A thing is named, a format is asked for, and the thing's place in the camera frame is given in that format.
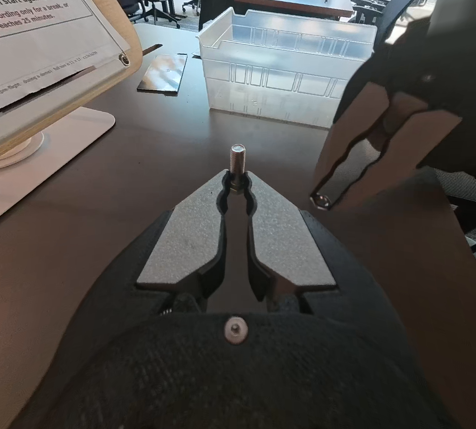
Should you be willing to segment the black glossy plate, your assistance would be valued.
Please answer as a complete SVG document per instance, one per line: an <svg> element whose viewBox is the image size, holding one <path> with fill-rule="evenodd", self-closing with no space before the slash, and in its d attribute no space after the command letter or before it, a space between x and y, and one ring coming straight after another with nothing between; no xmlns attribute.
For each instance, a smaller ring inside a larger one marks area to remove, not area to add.
<svg viewBox="0 0 476 429"><path fill-rule="evenodd" d="M137 91L176 96L186 63L186 53L158 54L148 66Z"/></svg>

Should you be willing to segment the round white stand foot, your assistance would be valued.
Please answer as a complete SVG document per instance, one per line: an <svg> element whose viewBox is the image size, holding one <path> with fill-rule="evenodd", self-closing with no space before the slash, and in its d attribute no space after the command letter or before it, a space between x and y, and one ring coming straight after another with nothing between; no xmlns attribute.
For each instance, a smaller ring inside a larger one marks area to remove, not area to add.
<svg viewBox="0 0 476 429"><path fill-rule="evenodd" d="M4 152L0 156L0 168L7 168L29 158L40 149L43 142L44 133L39 132L11 150Z"/></svg>

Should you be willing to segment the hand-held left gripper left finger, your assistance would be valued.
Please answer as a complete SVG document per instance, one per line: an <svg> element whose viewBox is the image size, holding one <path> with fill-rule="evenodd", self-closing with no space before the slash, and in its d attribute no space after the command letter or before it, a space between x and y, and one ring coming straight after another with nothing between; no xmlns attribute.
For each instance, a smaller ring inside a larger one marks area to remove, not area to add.
<svg viewBox="0 0 476 429"><path fill-rule="evenodd" d="M228 170L178 203L139 277L139 289L208 299L225 273Z"/></svg>

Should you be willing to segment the clear plastic bin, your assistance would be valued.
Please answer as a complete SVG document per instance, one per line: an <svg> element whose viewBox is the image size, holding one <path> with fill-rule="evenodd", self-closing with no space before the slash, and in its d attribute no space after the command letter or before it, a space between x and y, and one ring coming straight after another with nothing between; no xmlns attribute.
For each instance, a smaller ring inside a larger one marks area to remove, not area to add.
<svg viewBox="0 0 476 429"><path fill-rule="evenodd" d="M228 8L197 36L209 108L328 130L377 27Z"/></svg>

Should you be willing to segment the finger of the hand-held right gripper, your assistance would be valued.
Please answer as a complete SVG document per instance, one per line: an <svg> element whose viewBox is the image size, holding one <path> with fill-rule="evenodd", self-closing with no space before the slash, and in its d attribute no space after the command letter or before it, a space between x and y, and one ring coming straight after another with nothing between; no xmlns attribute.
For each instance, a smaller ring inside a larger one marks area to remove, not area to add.
<svg viewBox="0 0 476 429"><path fill-rule="evenodd" d="M311 199L321 198L320 189L352 148L368 136L388 107L386 89L368 82L328 131L315 167Z"/></svg>
<svg viewBox="0 0 476 429"><path fill-rule="evenodd" d="M420 99L397 93L365 139L369 139L394 110L398 125L381 140L380 155L366 165L335 200L331 200L331 209L356 207L406 181L426 156L462 122L461 117L447 110L428 110L427 104Z"/></svg>

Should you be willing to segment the wooden display board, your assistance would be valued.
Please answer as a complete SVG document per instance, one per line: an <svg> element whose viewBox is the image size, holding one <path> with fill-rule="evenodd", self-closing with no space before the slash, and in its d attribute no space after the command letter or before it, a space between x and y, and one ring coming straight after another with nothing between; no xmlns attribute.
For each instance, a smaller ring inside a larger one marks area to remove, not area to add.
<svg viewBox="0 0 476 429"><path fill-rule="evenodd" d="M113 60L101 67L89 67L56 84L29 94L1 108L1 153L33 137L80 106L111 89L139 69L142 47L139 37L117 0L93 0L111 26L126 40L129 67Z"/></svg>

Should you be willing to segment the white stand base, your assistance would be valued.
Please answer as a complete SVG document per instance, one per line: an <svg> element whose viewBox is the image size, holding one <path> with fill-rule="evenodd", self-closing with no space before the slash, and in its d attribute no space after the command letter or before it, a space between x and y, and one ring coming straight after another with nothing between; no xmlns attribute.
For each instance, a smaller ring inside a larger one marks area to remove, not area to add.
<svg viewBox="0 0 476 429"><path fill-rule="evenodd" d="M44 142L27 159L0 169L0 214L68 164L115 125L113 115L80 107L41 132Z"/></svg>

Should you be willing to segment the steel hex bolt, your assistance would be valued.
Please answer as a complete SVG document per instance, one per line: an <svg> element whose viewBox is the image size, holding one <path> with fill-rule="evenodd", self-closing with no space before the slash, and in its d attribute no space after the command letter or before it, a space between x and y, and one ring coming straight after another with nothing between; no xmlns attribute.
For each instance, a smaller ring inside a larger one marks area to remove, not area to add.
<svg viewBox="0 0 476 429"><path fill-rule="evenodd" d="M242 194L248 183L245 165L245 146L242 144L233 145L230 148L230 191L236 195Z"/></svg>

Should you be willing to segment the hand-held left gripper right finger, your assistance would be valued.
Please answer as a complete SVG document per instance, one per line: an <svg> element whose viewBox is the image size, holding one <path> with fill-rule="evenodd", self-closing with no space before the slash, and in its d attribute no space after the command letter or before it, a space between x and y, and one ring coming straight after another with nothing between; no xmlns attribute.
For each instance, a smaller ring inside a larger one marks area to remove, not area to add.
<svg viewBox="0 0 476 429"><path fill-rule="evenodd" d="M301 211L252 172L247 202L248 281L258 301L336 288Z"/></svg>

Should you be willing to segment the printed instruction sheet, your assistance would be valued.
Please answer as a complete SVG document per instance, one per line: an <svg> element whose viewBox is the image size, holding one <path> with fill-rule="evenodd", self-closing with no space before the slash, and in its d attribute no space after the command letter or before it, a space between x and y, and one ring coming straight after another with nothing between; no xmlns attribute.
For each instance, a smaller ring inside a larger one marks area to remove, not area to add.
<svg viewBox="0 0 476 429"><path fill-rule="evenodd" d="M93 0L0 0L0 106L128 49Z"/></svg>

